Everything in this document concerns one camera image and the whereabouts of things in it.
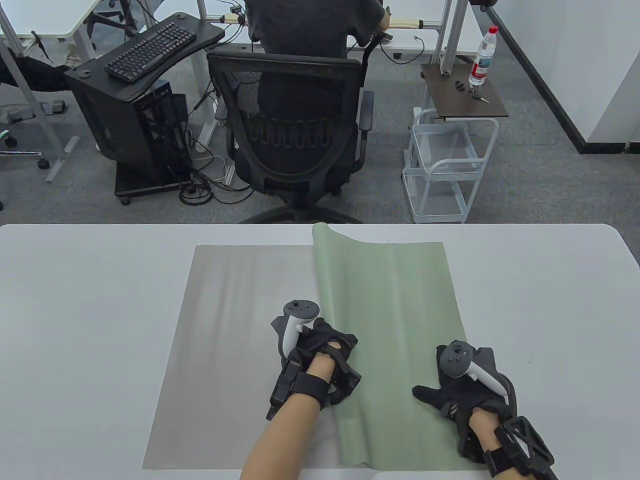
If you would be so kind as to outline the person's right hand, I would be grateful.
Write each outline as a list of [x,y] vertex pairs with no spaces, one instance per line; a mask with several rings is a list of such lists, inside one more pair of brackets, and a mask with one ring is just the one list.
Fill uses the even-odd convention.
[[442,370],[439,359],[446,349],[441,344],[436,348],[436,366],[438,368],[439,388],[416,385],[412,388],[413,397],[439,411],[442,418],[455,423],[458,434],[457,450],[462,457],[476,463],[483,463],[480,441],[472,432],[469,421],[473,410],[483,409],[497,414],[498,420],[505,422],[517,415],[517,405],[511,405],[514,396],[505,401],[480,381],[472,380],[468,375],[452,378]]

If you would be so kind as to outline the person's left hand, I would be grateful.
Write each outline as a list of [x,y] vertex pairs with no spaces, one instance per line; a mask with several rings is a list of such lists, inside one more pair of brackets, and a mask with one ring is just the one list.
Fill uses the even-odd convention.
[[342,403],[362,379],[361,374],[348,363],[358,342],[354,334],[334,329],[321,317],[315,320],[313,327],[304,326],[294,349],[301,364],[309,368],[317,354],[324,354],[334,361],[334,371],[330,380],[325,382],[326,386],[320,386],[310,379],[310,374],[304,373],[301,381],[295,381],[293,392],[310,394],[322,402],[323,407]]

